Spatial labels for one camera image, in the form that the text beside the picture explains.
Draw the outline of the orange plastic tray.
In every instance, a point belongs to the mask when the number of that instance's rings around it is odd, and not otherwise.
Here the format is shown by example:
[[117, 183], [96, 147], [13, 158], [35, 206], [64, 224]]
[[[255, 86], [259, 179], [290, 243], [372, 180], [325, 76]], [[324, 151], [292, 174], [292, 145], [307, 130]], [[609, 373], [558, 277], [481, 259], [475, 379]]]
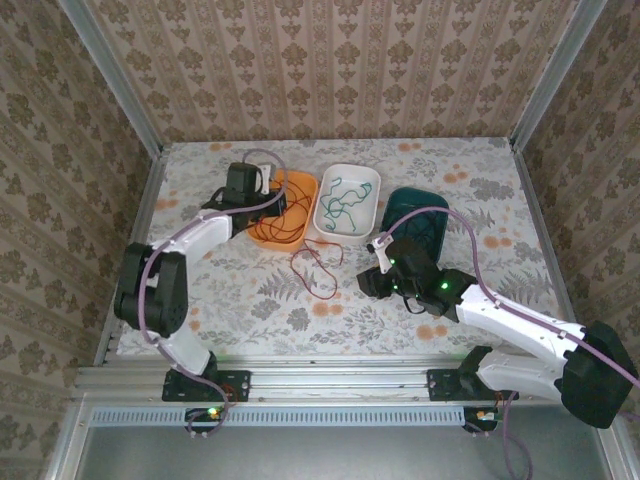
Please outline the orange plastic tray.
[[249, 237], [262, 248], [285, 253], [298, 250], [311, 223], [318, 188], [313, 175], [289, 171], [284, 213], [259, 220], [247, 230]]

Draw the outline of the white plastic tray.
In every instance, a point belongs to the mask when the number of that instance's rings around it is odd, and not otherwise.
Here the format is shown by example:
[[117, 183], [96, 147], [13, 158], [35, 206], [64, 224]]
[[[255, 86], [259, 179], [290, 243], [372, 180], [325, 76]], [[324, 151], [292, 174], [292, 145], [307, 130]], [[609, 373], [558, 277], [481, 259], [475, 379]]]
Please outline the white plastic tray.
[[373, 231], [381, 177], [374, 169], [334, 164], [322, 177], [313, 225], [320, 236], [341, 245], [362, 245]]

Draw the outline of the dark teal plastic tray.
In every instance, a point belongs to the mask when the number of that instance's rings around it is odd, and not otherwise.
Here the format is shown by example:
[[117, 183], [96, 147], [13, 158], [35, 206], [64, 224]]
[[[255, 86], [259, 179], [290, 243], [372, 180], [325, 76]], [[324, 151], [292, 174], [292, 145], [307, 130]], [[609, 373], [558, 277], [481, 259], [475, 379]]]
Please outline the dark teal plastic tray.
[[[387, 231], [396, 221], [414, 210], [424, 207], [448, 208], [447, 201], [432, 192], [412, 187], [401, 187], [389, 196], [382, 216], [380, 232]], [[425, 212], [412, 217], [400, 225], [393, 233], [394, 239], [409, 237], [420, 244], [429, 257], [439, 262], [448, 214], [446, 212]]]

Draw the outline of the small controller board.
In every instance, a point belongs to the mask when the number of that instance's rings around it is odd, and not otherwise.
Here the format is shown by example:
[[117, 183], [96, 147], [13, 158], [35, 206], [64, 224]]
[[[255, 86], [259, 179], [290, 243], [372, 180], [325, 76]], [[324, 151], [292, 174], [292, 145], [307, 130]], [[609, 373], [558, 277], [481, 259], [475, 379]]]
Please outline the small controller board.
[[226, 414], [227, 411], [222, 406], [188, 409], [185, 413], [185, 429], [192, 438], [207, 438], [223, 424]]
[[488, 436], [501, 423], [499, 410], [495, 407], [464, 407], [464, 424], [462, 428], [472, 435]]

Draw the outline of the grey metal sheet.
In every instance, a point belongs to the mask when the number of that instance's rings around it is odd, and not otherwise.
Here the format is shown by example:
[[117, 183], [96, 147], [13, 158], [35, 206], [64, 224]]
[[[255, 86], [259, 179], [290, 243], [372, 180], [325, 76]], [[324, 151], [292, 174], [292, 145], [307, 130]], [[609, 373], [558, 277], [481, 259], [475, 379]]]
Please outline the grey metal sheet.
[[76, 480], [611, 480], [595, 430], [556, 408], [514, 408], [509, 431], [460, 427], [224, 427], [89, 431]]

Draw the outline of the long aluminium mounting rail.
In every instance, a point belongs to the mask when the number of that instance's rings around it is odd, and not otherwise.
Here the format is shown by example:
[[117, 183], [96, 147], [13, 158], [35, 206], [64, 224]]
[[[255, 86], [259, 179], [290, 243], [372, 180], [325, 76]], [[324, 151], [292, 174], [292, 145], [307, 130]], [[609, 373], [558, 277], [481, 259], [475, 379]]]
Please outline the long aluminium mounting rail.
[[[251, 405], [400, 405], [429, 402], [427, 372], [456, 368], [460, 355], [221, 356], [222, 370], [251, 372]], [[169, 365], [158, 356], [111, 355], [83, 367], [76, 398], [107, 404], [158, 404]]]

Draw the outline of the aluminium table side rail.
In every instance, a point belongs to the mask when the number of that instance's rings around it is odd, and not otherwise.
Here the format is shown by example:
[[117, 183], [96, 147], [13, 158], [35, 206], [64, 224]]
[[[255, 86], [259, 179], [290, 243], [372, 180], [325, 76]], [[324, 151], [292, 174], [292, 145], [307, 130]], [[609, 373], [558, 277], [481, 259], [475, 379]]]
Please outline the aluminium table side rail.
[[[144, 191], [140, 199], [135, 222], [133, 224], [130, 242], [145, 242], [151, 225], [155, 202], [164, 180], [164, 172], [170, 155], [169, 147], [162, 147], [160, 154], [152, 161]], [[114, 313], [117, 290], [114, 290], [111, 303], [105, 317], [104, 328], [97, 347], [93, 366], [102, 366], [109, 355], [117, 349], [122, 331], [122, 322]]]
[[524, 157], [515, 147], [511, 150], [559, 309], [566, 320], [578, 323]]

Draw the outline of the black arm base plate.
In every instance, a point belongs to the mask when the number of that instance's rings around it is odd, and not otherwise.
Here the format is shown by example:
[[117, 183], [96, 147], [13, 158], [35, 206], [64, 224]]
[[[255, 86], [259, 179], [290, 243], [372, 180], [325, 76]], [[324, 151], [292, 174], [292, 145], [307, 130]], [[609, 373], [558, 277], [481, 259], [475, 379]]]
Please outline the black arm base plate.
[[[251, 372], [247, 370], [221, 370], [213, 380], [225, 393], [228, 401], [249, 400]], [[164, 379], [161, 398], [164, 402], [222, 402], [221, 394], [213, 387], [169, 370]]]
[[426, 377], [432, 401], [506, 400], [512, 394], [511, 390], [493, 390], [477, 374], [462, 373], [458, 369], [431, 369]]

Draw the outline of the aluminium frame post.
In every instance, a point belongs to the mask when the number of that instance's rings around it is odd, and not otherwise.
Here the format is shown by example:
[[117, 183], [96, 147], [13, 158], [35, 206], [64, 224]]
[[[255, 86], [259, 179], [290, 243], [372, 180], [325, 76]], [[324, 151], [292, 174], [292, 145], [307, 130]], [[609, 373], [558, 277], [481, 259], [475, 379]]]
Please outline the aluminium frame post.
[[162, 155], [163, 141], [160, 139], [143, 105], [136, 95], [124, 68], [102, 33], [98, 22], [85, 0], [58, 0], [87, 49], [96, 67], [114, 94], [119, 106], [125, 113], [140, 142], [151, 160], [156, 162]]
[[531, 139], [607, 3], [579, 0], [512, 132], [510, 145], [514, 151], [522, 151]]

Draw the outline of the aluminium lower frame bar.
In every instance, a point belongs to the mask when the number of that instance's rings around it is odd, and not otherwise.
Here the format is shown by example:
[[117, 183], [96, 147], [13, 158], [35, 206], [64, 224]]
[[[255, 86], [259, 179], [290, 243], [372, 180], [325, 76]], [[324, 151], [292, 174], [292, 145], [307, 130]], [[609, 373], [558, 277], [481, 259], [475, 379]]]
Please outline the aluminium lower frame bar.
[[595, 435], [608, 480], [640, 480], [640, 460], [627, 421], [618, 416], [608, 429], [597, 429]]
[[62, 422], [45, 480], [76, 480], [90, 430], [92, 408], [85, 401], [73, 403]]

